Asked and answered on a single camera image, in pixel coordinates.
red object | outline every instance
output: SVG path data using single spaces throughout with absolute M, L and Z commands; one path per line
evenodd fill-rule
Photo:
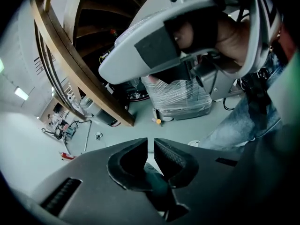
M 60 152 L 60 155 L 62 158 L 69 159 L 69 160 L 73 160 L 74 158 L 76 158 L 76 156 L 73 156 L 73 155 L 65 153 L 65 152 Z

ventilation slot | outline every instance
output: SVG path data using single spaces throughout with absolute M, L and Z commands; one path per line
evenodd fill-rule
M 41 207 L 57 216 L 76 191 L 81 181 L 66 179 L 42 204 Z

fluorescent light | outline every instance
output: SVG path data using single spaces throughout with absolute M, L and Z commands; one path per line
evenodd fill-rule
M 15 94 L 18 95 L 20 98 L 24 99 L 25 101 L 28 99 L 28 95 L 19 87 L 15 89 Z
M 4 69 L 3 62 L 0 58 L 0 73 L 3 71 L 3 69 Z

plastic-wrapped box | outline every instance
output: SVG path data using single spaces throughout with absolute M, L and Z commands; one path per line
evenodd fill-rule
M 142 82 L 153 105 L 165 117 L 182 120 L 210 113 L 210 95 L 199 86 L 196 79 L 176 80 L 167 84 L 150 75 L 142 77 Z

person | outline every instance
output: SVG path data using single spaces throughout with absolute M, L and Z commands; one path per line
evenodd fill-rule
M 188 49 L 194 42 L 194 38 L 199 39 L 199 34 L 195 36 L 194 27 L 190 22 L 185 21 L 181 27 L 173 33 L 175 41 L 180 49 Z M 234 59 L 234 61 L 243 66 L 249 41 L 250 27 L 249 20 L 236 22 L 229 16 L 222 14 L 217 17 L 217 48 L 223 55 Z M 296 51 L 296 46 L 290 39 L 285 27 L 281 28 L 281 35 L 278 41 L 282 46 L 282 51 L 287 59 L 279 60 L 275 52 L 271 52 L 264 64 L 269 72 L 269 78 L 266 81 L 267 88 L 282 73 L 287 61 L 291 59 Z M 248 141 L 264 136 L 270 131 L 277 130 L 282 127 L 280 116 L 272 103 L 267 105 L 266 126 L 260 128 L 259 120 L 250 117 L 248 112 L 248 100 L 244 96 L 237 104 L 230 115 L 225 118 L 217 128 L 198 143 L 198 147 L 214 149 L 214 150 L 236 150 L 243 151 L 241 145 L 245 145 Z

